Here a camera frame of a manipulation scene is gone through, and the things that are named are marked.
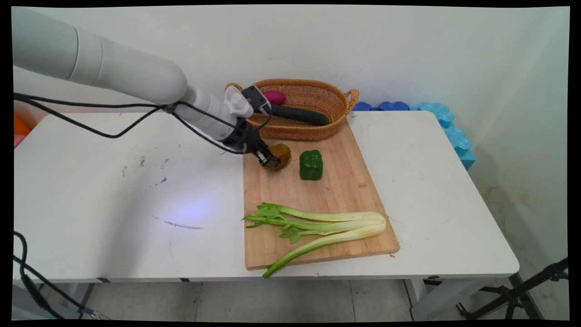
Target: wooden cutting board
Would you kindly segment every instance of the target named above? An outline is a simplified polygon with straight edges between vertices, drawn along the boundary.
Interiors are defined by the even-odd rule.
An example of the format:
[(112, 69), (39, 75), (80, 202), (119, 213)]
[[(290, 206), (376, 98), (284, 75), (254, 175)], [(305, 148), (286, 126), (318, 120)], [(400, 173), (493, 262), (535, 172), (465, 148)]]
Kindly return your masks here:
[[(333, 136), (320, 141), (289, 141), (265, 138), (269, 145), (286, 144), (290, 163), (283, 170), (271, 172), (260, 166), (255, 156), (244, 155), (244, 213), (254, 215), (262, 202), (287, 205), (301, 210), (326, 213), (376, 211), (387, 220), (385, 231), (367, 239), (333, 244), (316, 249), (289, 265), (395, 253), (400, 246), (388, 215), (379, 199), (373, 180), (355, 136), (348, 123)], [(299, 156), (303, 151), (319, 150), (323, 158), (321, 180), (302, 180)], [(245, 221), (245, 226), (253, 223)], [(303, 236), (295, 244), (279, 237), (279, 227), (261, 225), (244, 228), (246, 268), (263, 269), (278, 258), (322, 236)]]

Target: tile floor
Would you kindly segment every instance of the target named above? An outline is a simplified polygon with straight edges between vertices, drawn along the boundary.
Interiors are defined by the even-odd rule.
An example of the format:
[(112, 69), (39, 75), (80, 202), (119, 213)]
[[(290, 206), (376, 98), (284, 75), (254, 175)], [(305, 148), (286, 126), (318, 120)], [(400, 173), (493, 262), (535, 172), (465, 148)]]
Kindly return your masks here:
[[(490, 286), (506, 285), (508, 279)], [(48, 300), (58, 294), (45, 290)], [(496, 298), (478, 292), (462, 302), (473, 311)], [(204, 283), (99, 283), (87, 305), (113, 319), (198, 322), (411, 321), (403, 280), (260, 280)], [(483, 319), (503, 319), (505, 308)], [(516, 308), (515, 319), (528, 319)], [(450, 308), (433, 320), (463, 320)]]

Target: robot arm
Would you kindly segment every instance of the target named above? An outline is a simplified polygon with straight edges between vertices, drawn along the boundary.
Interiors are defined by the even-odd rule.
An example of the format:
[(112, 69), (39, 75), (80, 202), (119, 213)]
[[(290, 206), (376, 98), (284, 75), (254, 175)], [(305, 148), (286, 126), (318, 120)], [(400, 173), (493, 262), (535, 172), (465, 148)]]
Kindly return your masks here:
[(167, 59), (126, 47), (32, 10), (12, 7), (12, 62), (32, 72), (166, 105), (167, 112), (178, 115), (227, 147), (254, 154), (261, 165), (280, 163), (258, 131), (246, 123), (253, 107), (240, 91), (230, 87), (226, 100), (219, 101), (202, 89), (188, 85), (180, 67)]

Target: blue foam block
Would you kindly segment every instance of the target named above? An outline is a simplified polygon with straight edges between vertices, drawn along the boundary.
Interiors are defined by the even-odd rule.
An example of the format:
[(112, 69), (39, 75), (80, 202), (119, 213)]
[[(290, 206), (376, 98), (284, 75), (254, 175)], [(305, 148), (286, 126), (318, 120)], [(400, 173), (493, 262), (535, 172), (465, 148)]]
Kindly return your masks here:
[(472, 166), (472, 164), (476, 161), (476, 157), (472, 154), (472, 151), (468, 150), (464, 155), (460, 156), (460, 161), (464, 165), (464, 168), (468, 170)]
[(358, 102), (354, 107), (353, 111), (370, 111), (371, 105), (366, 102)]
[(382, 102), (379, 105), (379, 108), (381, 110), (384, 111), (405, 111), (405, 110), (410, 110), (410, 106), (408, 106), (407, 104), (401, 102), (401, 101), (397, 101), (395, 103), (391, 103), (391, 102)]
[(448, 140), (450, 140), (450, 143), (452, 143), (452, 146), (459, 157), (463, 156), (470, 150), (472, 142), (466, 138), (466, 132), (457, 128), (454, 124), (450, 123), (450, 126), (444, 129), (444, 133), (448, 137)]
[(448, 107), (443, 104), (430, 104), (428, 102), (423, 102), (418, 107), (412, 108), (411, 110), (424, 110), (432, 112), (436, 116), (440, 126), (443, 128), (450, 127), (452, 120), (454, 120), (454, 115), (448, 112)]

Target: wicker basket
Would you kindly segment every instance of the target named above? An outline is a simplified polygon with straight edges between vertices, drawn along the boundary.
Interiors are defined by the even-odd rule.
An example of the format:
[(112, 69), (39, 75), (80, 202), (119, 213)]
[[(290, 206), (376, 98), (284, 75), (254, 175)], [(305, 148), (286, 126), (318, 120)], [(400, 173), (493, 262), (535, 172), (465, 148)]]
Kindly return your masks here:
[[(312, 80), (269, 79), (255, 83), (260, 91), (279, 91), (286, 95), (285, 106), (307, 109), (323, 113), (331, 121), (325, 126), (313, 126), (287, 118), (273, 116), (270, 122), (260, 130), (263, 137), (285, 140), (320, 140), (333, 135), (345, 120), (345, 117), (359, 98), (358, 90), (347, 93), (333, 85)], [(229, 83), (242, 91), (236, 83)], [(266, 120), (267, 115), (254, 113), (248, 121), (258, 127)]]

